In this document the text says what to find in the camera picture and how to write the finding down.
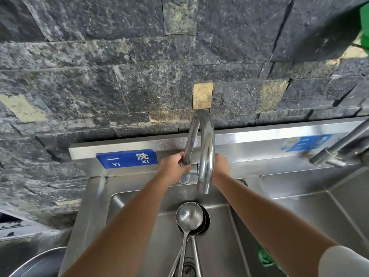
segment faucet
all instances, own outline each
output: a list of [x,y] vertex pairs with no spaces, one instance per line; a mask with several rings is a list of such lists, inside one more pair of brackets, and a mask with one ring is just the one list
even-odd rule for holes
[[197,169],[193,169],[191,172],[184,174],[179,180],[179,183],[187,184],[190,181],[191,174],[198,175],[197,191],[201,194],[208,194],[209,186],[213,178],[215,161],[214,125],[208,111],[201,109],[195,112],[188,132],[184,154],[179,161],[179,164],[191,164],[191,154],[199,127],[201,130],[200,166],[197,166]]
[[330,148],[324,148],[313,156],[310,159],[310,163],[318,167],[321,167],[325,163],[338,168],[344,167],[346,163],[343,159],[337,156],[338,151],[359,137],[359,135],[364,133],[367,129],[369,129],[369,118],[359,124],[354,130],[346,134],[342,139],[338,140],[333,146]]

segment right hand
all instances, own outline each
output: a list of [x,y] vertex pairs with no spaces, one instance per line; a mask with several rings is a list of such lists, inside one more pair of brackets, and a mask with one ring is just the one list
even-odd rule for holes
[[231,168],[229,167],[228,158],[221,154],[215,154],[214,175],[231,176]]

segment hand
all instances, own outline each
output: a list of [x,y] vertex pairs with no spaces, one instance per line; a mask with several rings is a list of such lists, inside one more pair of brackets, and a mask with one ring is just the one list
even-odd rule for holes
[[215,164],[213,175],[231,176],[231,168],[229,167],[228,158],[221,154],[215,154]]
[[192,169],[191,165],[181,166],[178,164],[183,154],[184,152],[180,152],[163,158],[155,177],[159,178],[160,181],[163,181],[167,186],[178,182],[184,173],[188,173]]

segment faucet spout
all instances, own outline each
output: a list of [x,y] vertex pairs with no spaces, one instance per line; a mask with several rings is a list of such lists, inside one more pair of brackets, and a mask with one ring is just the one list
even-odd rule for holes
[[[195,145],[197,132],[201,129],[201,157],[199,167],[199,179],[197,180],[197,191],[201,194],[209,193],[209,186],[213,178],[215,161],[215,138],[214,125],[210,113],[206,110],[197,110],[192,118],[190,130],[188,132],[187,142],[184,149],[184,155],[179,161],[180,165],[190,165],[191,154]],[[181,184],[187,184],[190,181],[190,173],[184,174]]]

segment left hand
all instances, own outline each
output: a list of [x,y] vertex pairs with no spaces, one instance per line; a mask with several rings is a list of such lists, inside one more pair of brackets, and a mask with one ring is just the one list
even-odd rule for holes
[[155,177],[159,178],[167,186],[178,182],[184,173],[188,173],[192,169],[191,165],[181,166],[178,164],[183,154],[184,152],[180,152],[163,158]]

